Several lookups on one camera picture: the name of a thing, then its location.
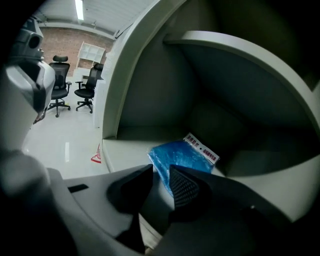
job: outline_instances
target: black office chair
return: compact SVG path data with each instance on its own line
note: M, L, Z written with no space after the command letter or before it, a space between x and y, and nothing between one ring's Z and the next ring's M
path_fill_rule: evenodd
M69 88L71 85L71 82L66 82L67 73L70 68L69 63L64 63L68 60L67 56L60 57L60 56L54 56L53 61L49 65L54 69L55 71L55 83L51 94L51 100L55 100L55 103L49 104L49 108L47 110L56 108L56 115L55 117L59 117L58 113L58 107L65 107L70 110L70 106L65 105L65 101L63 98L67 97L69 94Z
M77 96L84 98L84 101L77 102L78 105L80 103L82 104L75 109L76 111L78 111L78 108L88 106L90 109L90 113L92 114L92 101L90 101L89 99L92 99L95 96L95 87L97 84L97 80L102 80L101 72L103 68L104 65L99 63L95 64L93 68L91 68L88 81L86 82L86 84L84 84L85 88L81 89L81 83L83 83L83 81L76 82L79 85L79 89L75 90L74 93Z

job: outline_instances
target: black rubber part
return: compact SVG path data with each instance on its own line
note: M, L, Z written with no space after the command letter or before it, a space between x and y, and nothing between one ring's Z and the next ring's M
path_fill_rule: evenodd
M122 232L116 240L138 253L145 254L146 248L141 236L138 213L134 214L130 229Z
M40 38L39 38L39 36L37 36L37 35L35 35L34 37L32 37L32 38L29 40L29 47L30 47L31 49L36 48L39 44L40 44Z
M184 172L178 165L170 165L169 185L175 209L169 216L170 222L196 220L211 204L212 191L209 185Z
M70 186L68 187L68 190L70 191L70 193L74 193L74 192L78 192L88 188L89 187L86 184L80 184L80 185Z
M254 236L254 240L260 250L263 248L265 252L265 249L270 247L269 243L271 238L275 241L281 241L280 233L276 227L255 207L244 208L240 211L240 214Z
M153 185L153 175L153 165L148 164L112 183L106 197L120 213L138 213Z

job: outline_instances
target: white floor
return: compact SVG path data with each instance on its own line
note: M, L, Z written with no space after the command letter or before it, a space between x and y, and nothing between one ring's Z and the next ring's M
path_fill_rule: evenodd
M24 141L23 151L42 162L47 168L60 171L64 179L79 178L108 173L103 163L91 161L101 142L101 130L94 128L93 117L87 106L76 111L75 95L78 89L72 84L64 101L70 105L56 108L46 113L44 120L34 124Z

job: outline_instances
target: ceiling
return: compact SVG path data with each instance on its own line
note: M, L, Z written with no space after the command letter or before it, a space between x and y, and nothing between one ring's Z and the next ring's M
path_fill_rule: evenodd
M34 16L40 27L81 29L114 40L154 1L83 0L84 20L78 20L75 0L47 0Z

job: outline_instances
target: ceiling light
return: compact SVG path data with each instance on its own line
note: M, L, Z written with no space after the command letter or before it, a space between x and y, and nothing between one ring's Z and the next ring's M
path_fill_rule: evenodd
M83 9L83 1L82 0L74 0L75 1L75 9L76 15L79 20L84 20L84 9Z

